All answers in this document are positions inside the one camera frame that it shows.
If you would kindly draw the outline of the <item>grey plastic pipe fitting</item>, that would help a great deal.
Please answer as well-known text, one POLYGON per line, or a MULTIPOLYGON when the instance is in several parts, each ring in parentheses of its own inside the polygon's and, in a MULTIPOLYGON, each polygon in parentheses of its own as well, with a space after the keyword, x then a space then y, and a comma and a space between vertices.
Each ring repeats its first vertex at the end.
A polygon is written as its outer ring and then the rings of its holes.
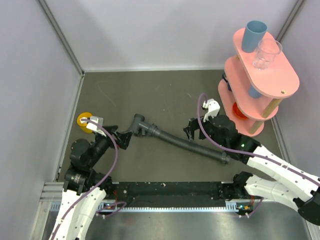
POLYGON ((157 129, 158 127, 156 125, 145 122, 145 117, 143 115, 136 113, 127 132, 130 132, 137 137, 147 135, 153 136, 157 129))

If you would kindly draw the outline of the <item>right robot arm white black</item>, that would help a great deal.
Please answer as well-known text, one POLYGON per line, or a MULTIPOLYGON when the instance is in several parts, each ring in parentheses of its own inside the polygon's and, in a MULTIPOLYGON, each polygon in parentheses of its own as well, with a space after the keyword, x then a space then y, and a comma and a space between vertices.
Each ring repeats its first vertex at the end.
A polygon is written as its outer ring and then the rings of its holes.
POLYGON ((320 178, 309 174, 270 152, 260 142, 241 134, 235 123, 226 115, 191 118, 185 127, 189 140, 199 131, 200 139, 208 139, 223 149, 234 160, 268 175, 268 181, 256 175, 246 174, 246 180, 233 185, 233 192, 239 198, 247 195, 259 196, 292 208, 306 221, 320 224, 320 178))

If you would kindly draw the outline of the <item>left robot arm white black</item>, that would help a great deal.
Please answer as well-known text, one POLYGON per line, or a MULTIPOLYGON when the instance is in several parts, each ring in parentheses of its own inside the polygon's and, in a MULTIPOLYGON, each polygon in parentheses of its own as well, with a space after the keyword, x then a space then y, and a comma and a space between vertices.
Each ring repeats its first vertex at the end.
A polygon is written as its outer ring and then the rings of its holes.
POLYGON ((100 203, 114 193, 112 178, 97 173, 94 166, 107 149, 125 150, 129 146, 132 133, 119 132, 117 128, 104 126, 104 130, 95 132, 94 141, 80 138, 72 143, 51 240, 85 239, 100 203))

